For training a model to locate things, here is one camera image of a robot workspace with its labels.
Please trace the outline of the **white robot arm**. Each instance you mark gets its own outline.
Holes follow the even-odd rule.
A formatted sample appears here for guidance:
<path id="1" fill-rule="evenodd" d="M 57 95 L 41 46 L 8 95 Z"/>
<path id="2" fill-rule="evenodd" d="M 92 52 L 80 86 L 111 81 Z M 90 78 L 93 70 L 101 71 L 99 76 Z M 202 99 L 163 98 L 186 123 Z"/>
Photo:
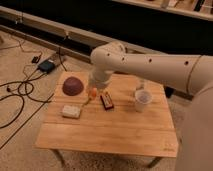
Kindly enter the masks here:
<path id="1" fill-rule="evenodd" d="M 111 42 L 93 49 L 90 60 L 90 87 L 106 88 L 118 71 L 191 95 L 175 171 L 213 171 L 213 56 L 131 54 L 122 43 Z"/>

